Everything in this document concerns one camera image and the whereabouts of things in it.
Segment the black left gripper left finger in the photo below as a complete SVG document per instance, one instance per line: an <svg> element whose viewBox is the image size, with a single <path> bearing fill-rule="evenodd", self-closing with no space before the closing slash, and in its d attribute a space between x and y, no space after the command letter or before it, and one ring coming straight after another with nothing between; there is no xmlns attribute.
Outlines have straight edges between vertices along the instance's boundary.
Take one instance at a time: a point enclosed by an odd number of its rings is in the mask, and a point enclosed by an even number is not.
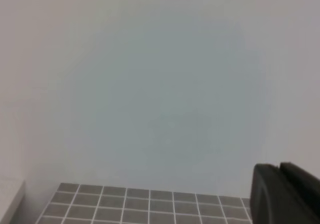
<svg viewBox="0 0 320 224"><path fill-rule="evenodd" d="M301 199L293 186L269 164L253 170L250 210L254 224L303 224Z"/></svg>

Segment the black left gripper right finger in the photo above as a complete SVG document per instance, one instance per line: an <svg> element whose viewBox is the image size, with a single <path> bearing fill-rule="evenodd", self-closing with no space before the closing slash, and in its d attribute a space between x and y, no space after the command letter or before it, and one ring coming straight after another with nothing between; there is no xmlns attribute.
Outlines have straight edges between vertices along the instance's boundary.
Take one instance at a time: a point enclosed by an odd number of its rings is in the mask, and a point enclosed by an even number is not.
<svg viewBox="0 0 320 224"><path fill-rule="evenodd" d="M318 224L320 222L320 180L293 163L281 163L281 224Z"/></svg>

